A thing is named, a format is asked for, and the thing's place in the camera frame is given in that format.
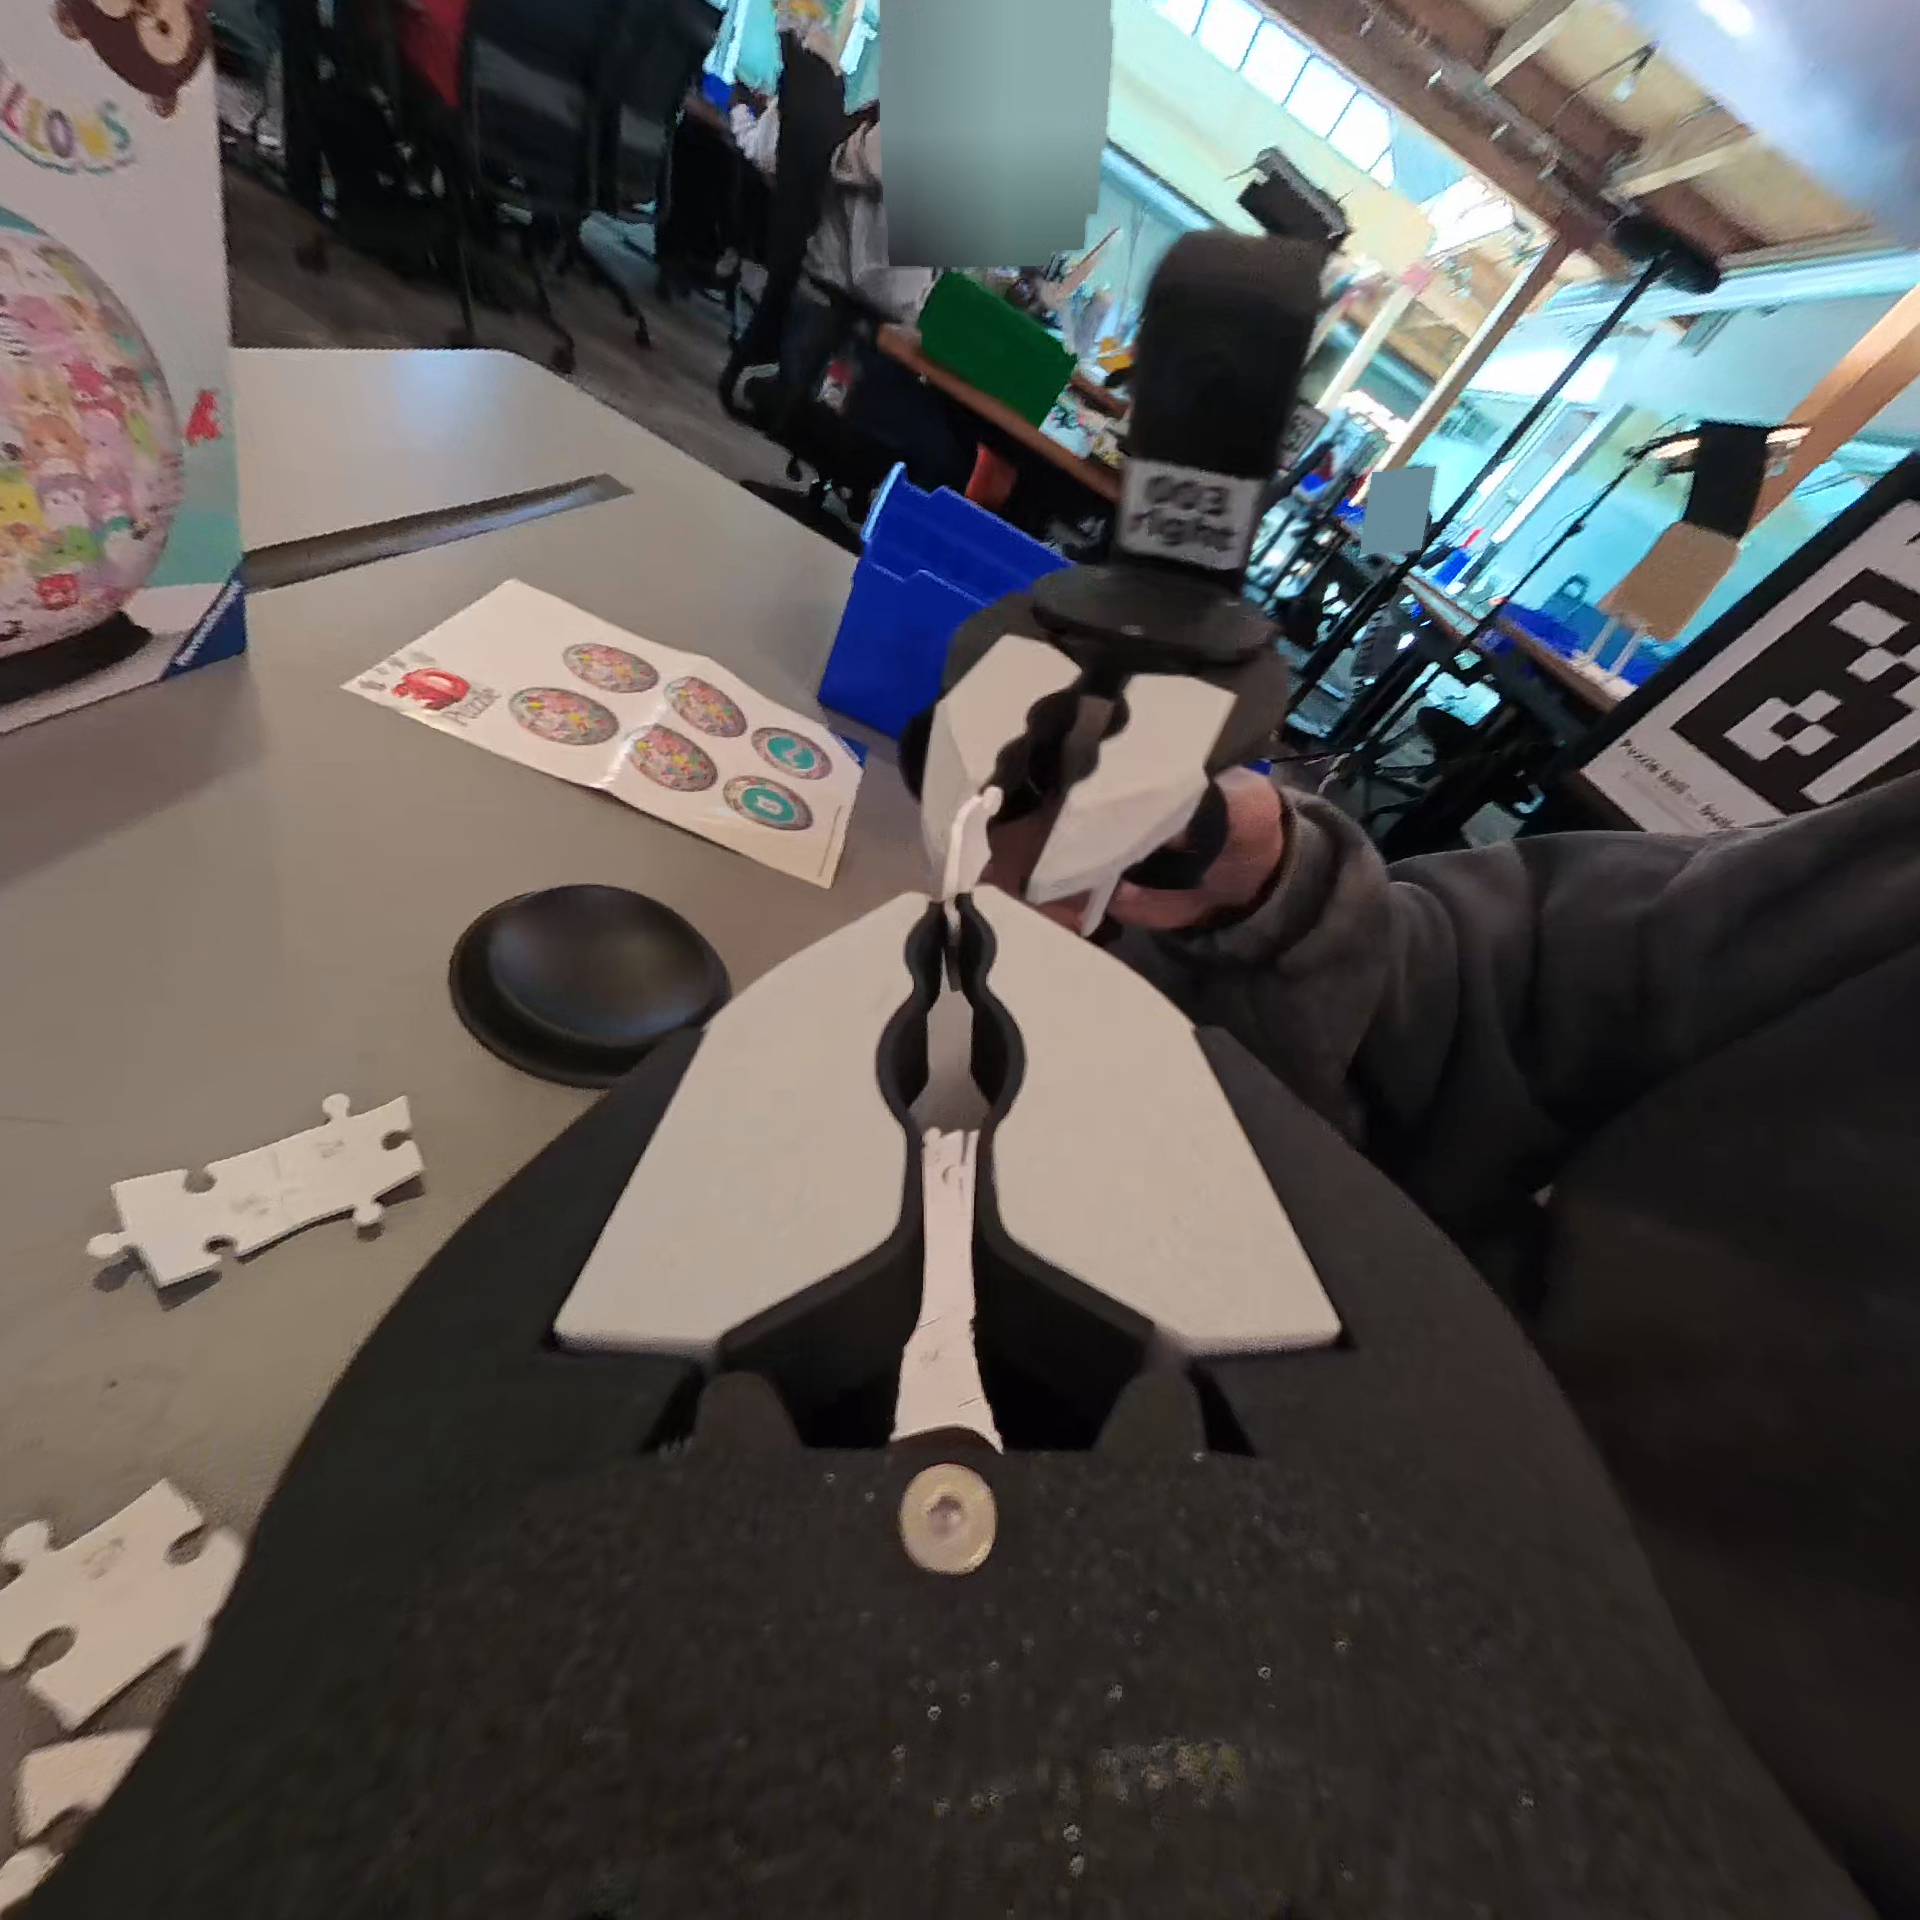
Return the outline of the green plastic bin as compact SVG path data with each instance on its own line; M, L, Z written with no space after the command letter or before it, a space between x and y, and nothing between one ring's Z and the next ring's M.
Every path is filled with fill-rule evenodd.
M944 272L916 314L920 352L1024 425L1045 425L1070 385L1075 352L1045 321L963 272Z

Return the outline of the person's right hand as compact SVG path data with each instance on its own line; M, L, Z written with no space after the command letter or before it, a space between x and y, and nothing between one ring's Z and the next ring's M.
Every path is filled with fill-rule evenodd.
M1173 890L1124 880L1110 903L1119 931L1207 939L1255 918L1280 885L1292 837L1292 803L1284 791L1255 767L1233 767L1213 779L1213 792L1218 845L1212 869Z

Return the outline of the black round puzzle stand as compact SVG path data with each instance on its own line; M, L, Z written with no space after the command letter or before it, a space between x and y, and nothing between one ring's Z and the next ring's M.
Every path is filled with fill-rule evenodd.
M552 1089L611 1089L703 1032L734 975L676 906L574 880L485 906L449 956L449 998L496 1062Z

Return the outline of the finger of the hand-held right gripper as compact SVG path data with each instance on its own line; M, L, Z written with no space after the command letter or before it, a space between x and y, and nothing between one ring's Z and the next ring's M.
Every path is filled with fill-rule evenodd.
M1126 725L1093 743L1087 770L1066 776L1047 837L1024 871L1032 906L1077 906L1093 935L1119 880L1166 850L1212 791L1212 754L1236 699L1187 677L1137 677Z
M1063 648L1000 636L924 713L916 806L933 901L982 880L994 825L1055 803L1077 679Z

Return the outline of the blue plastic bin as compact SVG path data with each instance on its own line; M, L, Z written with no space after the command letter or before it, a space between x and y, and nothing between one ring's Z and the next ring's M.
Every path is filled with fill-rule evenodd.
M937 702L958 631L1070 563L962 491L920 491L903 466L864 519L864 554L822 677L822 708L898 735Z

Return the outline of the printed sticker sheet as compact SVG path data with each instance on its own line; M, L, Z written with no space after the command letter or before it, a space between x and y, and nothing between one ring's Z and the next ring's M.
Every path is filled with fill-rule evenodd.
M829 890L864 754L727 666L510 581L344 694Z

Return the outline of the partly built colourful puzzle ball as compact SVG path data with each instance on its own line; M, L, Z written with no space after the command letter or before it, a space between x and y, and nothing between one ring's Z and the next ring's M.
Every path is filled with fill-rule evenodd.
M962 880L982 880L992 862L992 825L1000 791L982 791L958 810L937 862L937 903L945 918L945 975L928 1015L928 1089L916 1100L920 1126L920 1201L924 1201L924 1282L916 1327L898 1364L895 1439L968 1432L1004 1450L974 1347L974 1175L987 1126L987 1098L974 1083L974 1005L962 992Z

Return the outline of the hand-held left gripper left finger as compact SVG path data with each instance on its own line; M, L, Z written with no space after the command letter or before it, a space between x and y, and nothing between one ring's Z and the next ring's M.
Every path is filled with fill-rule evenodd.
M924 894L746 988L697 1038L552 1323L565 1352L716 1359L875 1255L920 1196Z

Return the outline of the group of white puzzle pieces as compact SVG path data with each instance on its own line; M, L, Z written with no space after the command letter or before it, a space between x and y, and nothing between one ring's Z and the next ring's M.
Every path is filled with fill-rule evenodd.
M379 1231L385 1201L426 1175L414 1105L401 1098L358 1113L347 1098L326 1098L319 1113L319 1126L204 1170L120 1180L113 1229L86 1238L86 1260L138 1261L168 1293L335 1217L358 1238ZM70 1544L53 1544L46 1520L3 1533L0 1667L25 1673L25 1694L61 1730L13 1777L3 1912L53 1876L48 1829L99 1811L151 1749L142 1729L86 1729L160 1667L199 1667L240 1565L240 1539L206 1526L168 1477Z

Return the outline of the printed puzzle box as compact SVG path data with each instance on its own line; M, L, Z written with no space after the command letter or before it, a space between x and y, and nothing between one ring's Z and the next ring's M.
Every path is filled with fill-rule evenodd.
M204 0L0 10L0 734L244 653Z

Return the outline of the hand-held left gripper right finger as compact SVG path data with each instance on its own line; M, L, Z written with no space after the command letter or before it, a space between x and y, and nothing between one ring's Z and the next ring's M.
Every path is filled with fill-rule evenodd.
M1130 964L1004 890L962 903L974 1083L1013 1255L1171 1352L1342 1336L1195 1025Z

